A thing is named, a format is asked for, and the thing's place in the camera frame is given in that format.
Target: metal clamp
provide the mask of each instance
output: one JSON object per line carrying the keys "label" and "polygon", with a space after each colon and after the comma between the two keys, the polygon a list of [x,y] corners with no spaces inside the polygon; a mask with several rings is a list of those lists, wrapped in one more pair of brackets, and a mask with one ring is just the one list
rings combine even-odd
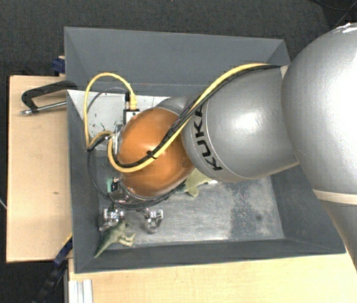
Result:
{"label": "metal clamp", "polygon": [[66,102],[58,102],[55,104],[45,105],[43,107],[38,107],[34,102],[33,98],[41,97],[42,95],[47,95],[50,93],[58,92],[61,90],[77,90],[77,86],[70,81],[57,82],[45,86],[40,86],[39,88],[33,88],[31,90],[25,91],[21,96],[22,102],[29,108],[28,110],[21,111],[21,114],[35,114],[43,110],[49,110],[56,107],[66,105]]}

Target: toy dinosaur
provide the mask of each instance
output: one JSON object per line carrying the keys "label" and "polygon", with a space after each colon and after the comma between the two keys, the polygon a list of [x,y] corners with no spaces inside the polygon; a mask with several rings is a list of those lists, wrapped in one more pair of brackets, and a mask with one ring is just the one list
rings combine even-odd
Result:
{"label": "toy dinosaur", "polygon": [[199,170],[194,169],[193,172],[185,180],[184,185],[177,190],[177,193],[188,192],[193,197],[198,196],[198,186],[206,182],[210,182],[212,179],[203,175]]}
{"label": "toy dinosaur", "polygon": [[129,236],[125,234],[126,228],[129,228],[130,226],[131,224],[129,222],[120,220],[116,226],[104,231],[102,241],[94,254],[94,258],[99,257],[111,244],[120,243],[124,246],[131,247],[133,245],[135,234]]}

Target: gray box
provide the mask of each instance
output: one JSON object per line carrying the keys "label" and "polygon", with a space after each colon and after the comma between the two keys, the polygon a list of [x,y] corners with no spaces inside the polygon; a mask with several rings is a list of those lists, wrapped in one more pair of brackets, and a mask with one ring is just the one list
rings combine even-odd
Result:
{"label": "gray box", "polygon": [[[283,40],[180,33],[66,28],[66,76],[82,89],[99,72],[117,72],[139,95],[200,93],[223,72],[248,62],[289,64]],[[109,80],[95,84],[101,91]],[[171,196],[155,208],[165,213],[148,235],[138,213],[132,248],[114,246],[94,259],[98,217],[106,206],[90,182],[82,121],[68,95],[68,133],[75,271],[217,263],[309,254],[343,253],[344,245],[299,167],[264,179],[201,186],[200,195]],[[105,189],[116,175],[99,150],[92,162]]]}

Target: orange sphere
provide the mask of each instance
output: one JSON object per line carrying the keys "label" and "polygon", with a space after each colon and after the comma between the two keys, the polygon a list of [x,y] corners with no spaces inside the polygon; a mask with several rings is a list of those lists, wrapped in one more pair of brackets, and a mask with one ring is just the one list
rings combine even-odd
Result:
{"label": "orange sphere", "polygon": [[[118,161],[128,164],[146,156],[162,141],[177,118],[175,113],[162,108],[137,114],[122,130]],[[160,196],[180,185],[193,168],[178,136],[154,162],[137,172],[124,173],[122,181],[139,196]]]}

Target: wooden board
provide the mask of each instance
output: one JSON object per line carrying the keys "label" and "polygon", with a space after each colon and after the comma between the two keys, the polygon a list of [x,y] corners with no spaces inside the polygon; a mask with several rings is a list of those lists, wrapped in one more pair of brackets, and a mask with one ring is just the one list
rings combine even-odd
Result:
{"label": "wooden board", "polygon": [[94,303],[357,303],[348,254],[74,274],[92,279]]}
{"label": "wooden board", "polygon": [[[53,259],[71,233],[66,107],[32,116],[24,91],[64,78],[12,76],[9,81],[7,262]],[[65,92],[36,99],[65,101]]]}

